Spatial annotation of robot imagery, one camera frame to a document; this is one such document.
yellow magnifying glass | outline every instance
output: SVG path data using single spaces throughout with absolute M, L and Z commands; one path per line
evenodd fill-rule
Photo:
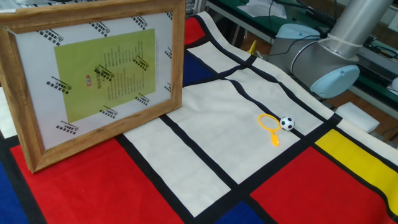
M 274 119 L 274 120 L 276 121 L 276 123 L 278 124 L 278 128 L 276 128 L 276 129 L 271 129 L 271 128 L 265 127 L 265 126 L 263 125 L 263 123 L 261 122 L 261 118 L 262 118 L 263 116 L 267 116 L 267 117 L 270 117 L 270 118 Z M 269 115 L 269 114 L 262 114 L 262 115 L 259 116 L 259 124 L 260 124 L 264 129 L 266 129 L 266 130 L 268 130 L 268 131 L 271 132 L 271 141 L 272 141 L 273 145 L 274 145 L 274 146 L 279 146 L 278 135 L 276 135 L 276 131 L 278 131 L 278 130 L 280 129 L 280 124 L 279 124 L 278 119 L 276 119 L 275 117 L 273 117 L 273 116 L 271 116 L 271 115 Z

wooden picture frame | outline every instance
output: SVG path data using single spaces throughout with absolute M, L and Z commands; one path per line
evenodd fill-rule
M 0 14 L 0 82 L 31 172 L 181 107 L 185 4 L 185 0 L 105 0 Z M 163 12 L 173 12 L 171 99 L 45 150 L 14 35 Z

fabric mat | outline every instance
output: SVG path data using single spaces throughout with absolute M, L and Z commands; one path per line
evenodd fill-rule
M 398 151 L 186 22 L 182 107 L 31 174 L 0 140 L 0 223 L 398 223 Z M 295 120 L 277 132 L 267 113 Z M 272 125 L 265 119 L 264 123 Z

blue square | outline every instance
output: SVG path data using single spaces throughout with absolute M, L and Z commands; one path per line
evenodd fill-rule
M 225 215 L 223 215 L 215 224 L 264 224 L 264 222 L 257 216 L 257 214 L 246 205 L 244 202 L 240 202 Z

soccer ball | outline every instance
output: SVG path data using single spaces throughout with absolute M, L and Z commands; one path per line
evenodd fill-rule
M 279 123 L 280 127 L 285 131 L 291 131 L 294 128 L 294 120 L 292 118 L 284 117 Z

